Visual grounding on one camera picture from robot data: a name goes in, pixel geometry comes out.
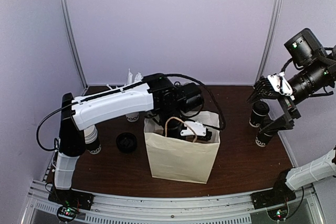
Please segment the black plastic cup lid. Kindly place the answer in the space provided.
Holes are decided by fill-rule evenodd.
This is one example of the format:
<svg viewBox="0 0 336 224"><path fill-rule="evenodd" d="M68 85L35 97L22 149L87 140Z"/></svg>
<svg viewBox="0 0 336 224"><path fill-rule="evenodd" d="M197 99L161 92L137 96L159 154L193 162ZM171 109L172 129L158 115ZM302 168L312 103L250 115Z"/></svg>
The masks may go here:
<svg viewBox="0 0 336 224"><path fill-rule="evenodd" d="M258 116L267 116L270 108L266 102L257 101L253 104L253 112Z"/></svg>

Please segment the black paper coffee cup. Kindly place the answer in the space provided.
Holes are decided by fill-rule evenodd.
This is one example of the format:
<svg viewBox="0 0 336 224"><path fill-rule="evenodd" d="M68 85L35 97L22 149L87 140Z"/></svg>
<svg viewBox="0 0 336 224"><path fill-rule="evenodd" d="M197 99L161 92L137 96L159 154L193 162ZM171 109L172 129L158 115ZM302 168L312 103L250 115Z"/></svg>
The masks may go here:
<svg viewBox="0 0 336 224"><path fill-rule="evenodd" d="M250 126L254 128L260 127L261 123L264 121L267 115L268 115L267 113L258 113L252 110L249 118Z"/></svg>

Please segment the cream paper bag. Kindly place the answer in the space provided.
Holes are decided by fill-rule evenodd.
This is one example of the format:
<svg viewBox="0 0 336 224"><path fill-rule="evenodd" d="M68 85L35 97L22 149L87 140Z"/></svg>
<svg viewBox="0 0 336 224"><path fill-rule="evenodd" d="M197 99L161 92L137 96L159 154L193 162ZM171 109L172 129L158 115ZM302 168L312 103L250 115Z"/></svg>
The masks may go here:
<svg viewBox="0 0 336 224"><path fill-rule="evenodd" d="M209 131L212 137L208 142L193 142L192 137L185 141L165 137L163 127L145 119L144 138L152 177L206 184L221 139L220 131L212 128Z"/></svg>

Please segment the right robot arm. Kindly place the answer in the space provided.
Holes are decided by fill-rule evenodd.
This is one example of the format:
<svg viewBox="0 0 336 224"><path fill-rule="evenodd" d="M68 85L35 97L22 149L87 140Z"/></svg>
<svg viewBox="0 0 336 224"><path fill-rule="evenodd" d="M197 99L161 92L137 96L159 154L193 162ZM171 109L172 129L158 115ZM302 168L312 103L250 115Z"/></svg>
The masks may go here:
<svg viewBox="0 0 336 224"><path fill-rule="evenodd" d="M280 117L260 127L260 136L293 129L303 106L332 96L327 88L335 88L335 47L324 47L310 28L299 31L284 47L289 60L279 73L260 77L247 99L249 103L278 101L283 110ZM272 189L264 193L279 204L297 189L331 176L335 176L334 148L305 165L281 172Z"/></svg>

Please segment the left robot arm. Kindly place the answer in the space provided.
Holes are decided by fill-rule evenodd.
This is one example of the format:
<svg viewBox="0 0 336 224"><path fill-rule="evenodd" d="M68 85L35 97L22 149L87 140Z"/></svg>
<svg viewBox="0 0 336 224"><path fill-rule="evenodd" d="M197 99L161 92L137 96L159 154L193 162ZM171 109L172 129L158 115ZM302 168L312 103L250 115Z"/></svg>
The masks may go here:
<svg viewBox="0 0 336 224"><path fill-rule="evenodd" d="M151 112L159 117L168 137L184 140L207 134L202 123L182 118L184 113L203 105L204 99L196 81L176 86L170 74L156 73L140 81L88 96L62 98L58 156L54 175L55 196L64 205L76 197L71 189L78 158L85 152L88 140L97 135L96 124L135 112Z"/></svg>

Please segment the wrapped white straws bundle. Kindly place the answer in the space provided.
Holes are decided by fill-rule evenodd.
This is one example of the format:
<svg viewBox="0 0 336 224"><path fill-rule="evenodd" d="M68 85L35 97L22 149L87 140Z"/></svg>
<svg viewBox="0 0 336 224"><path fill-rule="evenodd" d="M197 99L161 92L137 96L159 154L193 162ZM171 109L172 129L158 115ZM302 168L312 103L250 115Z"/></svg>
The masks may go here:
<svg viewBox="0 0 336 224"><path fill-rule="evenodd" d="M143 75L138 72L136 74L133 74L131 69L129 68L128 69L128 76L127 76L127 81L126 83L124 84L116 84L116 85L110 85L110 84L106 84L106 87L110 90L112 89L116 89L116 88L120 88L120 87L123 87L123 86L127 86L127 85L130 85L130 84L133 84L135 82L139 82L143 79Z"/></svg>

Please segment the white cup holding straws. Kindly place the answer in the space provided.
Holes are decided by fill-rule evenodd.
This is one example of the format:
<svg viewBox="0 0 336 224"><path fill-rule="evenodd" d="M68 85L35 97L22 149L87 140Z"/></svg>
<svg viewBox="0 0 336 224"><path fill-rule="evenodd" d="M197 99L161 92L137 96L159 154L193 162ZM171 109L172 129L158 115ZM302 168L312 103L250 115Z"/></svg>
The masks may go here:
<svg viewBox="0 0 336 224"><path fill-rule="evenodd" d="M139 113L129 113L126 115L128 122L136 122L139 119Z"/></svg>

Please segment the stack of black lids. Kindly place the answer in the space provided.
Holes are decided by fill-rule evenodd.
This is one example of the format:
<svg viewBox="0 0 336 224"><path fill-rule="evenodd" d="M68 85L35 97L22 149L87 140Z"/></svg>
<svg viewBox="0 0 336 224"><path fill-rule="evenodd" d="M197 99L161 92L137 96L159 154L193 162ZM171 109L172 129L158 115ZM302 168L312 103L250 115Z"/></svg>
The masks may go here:
<svg viewBox="0 0 336 224"><path fill-rule="evenodd" d="M116 145L119 151L123 153L132 153L136 150L138 142L134 134L124 132L117 136Z"/></svg>

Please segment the stack of paper cups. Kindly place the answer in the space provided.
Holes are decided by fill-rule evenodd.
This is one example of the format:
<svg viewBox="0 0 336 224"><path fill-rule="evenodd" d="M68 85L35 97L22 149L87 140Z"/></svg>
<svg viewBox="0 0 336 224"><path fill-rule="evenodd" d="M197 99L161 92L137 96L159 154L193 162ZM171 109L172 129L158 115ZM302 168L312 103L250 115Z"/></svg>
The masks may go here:
<svg viewBox="0 0 336 224"><path fill-rule="evenodd" d="M101 151L101 144L98 137L98 130L95 125L92 125L83 131L85 137L86 150L96 155Z"/></svg>

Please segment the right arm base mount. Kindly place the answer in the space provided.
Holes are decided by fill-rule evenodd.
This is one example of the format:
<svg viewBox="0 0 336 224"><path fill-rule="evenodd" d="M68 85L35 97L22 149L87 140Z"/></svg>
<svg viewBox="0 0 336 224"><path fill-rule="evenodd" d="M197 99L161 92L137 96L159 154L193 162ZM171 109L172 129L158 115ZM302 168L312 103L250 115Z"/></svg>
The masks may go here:
<svg viewBox="0 0 336 224"><path fill-rule="evenodd" d="M251 194L254 209L266 208L268 217L276 222L285 221L289 217L288 203L296 199L291 190L269 189Z"/></svg>

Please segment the right corner metal post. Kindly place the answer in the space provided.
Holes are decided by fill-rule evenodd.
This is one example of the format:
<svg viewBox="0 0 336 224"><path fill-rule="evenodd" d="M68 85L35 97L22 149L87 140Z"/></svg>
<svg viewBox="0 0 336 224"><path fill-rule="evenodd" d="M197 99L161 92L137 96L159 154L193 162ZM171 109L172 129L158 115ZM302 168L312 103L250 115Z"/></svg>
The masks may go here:
<svg viewBox="0 0 336 224"><path fill-rule="evenodd" d="M258 68L255 81L258 81L265 71L265 67L267 65L268 57L269 57L272 44L274 41L277 24L278 24L278 20L280 17L282 3L283 3L283 0L273 1L272 12L271 12L270 23L268 27L267 36L266 36L266 41L265 41L265 45L264 45L264 49L263 49L263 53L261 56L261 61L259 64L259 68Z"/></svg>

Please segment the corner metal post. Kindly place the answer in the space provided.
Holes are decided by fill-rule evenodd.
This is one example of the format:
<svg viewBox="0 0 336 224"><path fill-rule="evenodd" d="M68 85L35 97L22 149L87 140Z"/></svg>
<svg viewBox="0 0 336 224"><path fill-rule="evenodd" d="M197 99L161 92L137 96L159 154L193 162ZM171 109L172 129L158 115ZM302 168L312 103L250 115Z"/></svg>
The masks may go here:
<svg viewBox="0 0 336 224"><path fill-rule="evenodd" d="M266 41L265 41L265 45L264 45L264 49L263 49L263 53L261 56L261 61L259 64L259 68L258 68L255 81L258 81L265 71L265 67L267 65L268 57L269 57L272 44L274 41L277 24L278 24L278 20L280 17L282 3L283 3L283 0L273 1L272 12L271 12L270 23L268 27L267 36L266 36Z"/></svg>
<svg viewBox="0 0 336 224"><path fill-rule="evenodd" d="M80 62L79 54L78 54L78 49L74 37L74 32L71 24L71 19L70 19L70 14L69 14L69 8L67 4L67 0L60 0L61 4L61 9L62 9L62 15L65 23L65 29L66 29L66 34L67 34L67 39L68 39L68 44L70 47L70 52L71 56L74 60L75 64L75 69L76 72L79 76L83 91L85 92L88 89L88 83L86 81L86 77L83 71L82 64Z"/></svg>

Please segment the aluminium front rail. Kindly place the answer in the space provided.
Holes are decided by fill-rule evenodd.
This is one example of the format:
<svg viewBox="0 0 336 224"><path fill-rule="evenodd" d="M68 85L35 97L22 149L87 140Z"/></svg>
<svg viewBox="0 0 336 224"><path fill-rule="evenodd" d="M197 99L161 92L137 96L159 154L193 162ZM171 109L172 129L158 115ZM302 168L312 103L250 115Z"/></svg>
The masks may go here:
<svg viewBox="0 0 336 224"><path fill-rule="evenodd" d="M72 223L278 223L271 215L289 211L285 223L325 223L313 186L287 204L256 209L250 193L192 198L144 198L95 193L90 210Z"/></svg>

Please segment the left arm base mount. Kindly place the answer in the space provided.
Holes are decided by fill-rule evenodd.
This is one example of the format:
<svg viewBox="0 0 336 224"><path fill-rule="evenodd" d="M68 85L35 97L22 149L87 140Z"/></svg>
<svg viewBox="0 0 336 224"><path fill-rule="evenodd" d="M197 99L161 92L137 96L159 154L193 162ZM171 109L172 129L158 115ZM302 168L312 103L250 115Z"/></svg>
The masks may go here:
<svg viewBox="0 0 336 224"><path fill-rule="evenodd" d="M94 195L76 190L55 189L49 193L48 200L59 204L57 218L62 222L74 221L83 210L90 210Z"/></svg>

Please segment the left corner metal post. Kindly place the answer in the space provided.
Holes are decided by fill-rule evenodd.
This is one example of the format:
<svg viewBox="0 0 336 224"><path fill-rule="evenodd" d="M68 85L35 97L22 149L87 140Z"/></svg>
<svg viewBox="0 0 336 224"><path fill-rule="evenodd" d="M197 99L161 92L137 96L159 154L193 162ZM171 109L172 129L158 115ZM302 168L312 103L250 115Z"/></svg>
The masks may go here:
<svg viewBox="0 0 336 224"><path fill-rule="evenodd" d="M68 44L70 47L70 52L71 56L74 60L75 64L75 69L76 72L79 76L83 91L85 92L88 89L88 83L86 81L86 77L83 71L82 64L80 62L79 54L78 54L78 49L74 37L74 32L71 24L71 19L70 19L70 14L69 14L69 8L67 4L67 0L60 0L61 4L61 9L62 9L62 15L65 23L65 29L66 29L66 34L67 34L67 39L68 39Z"/></svg>

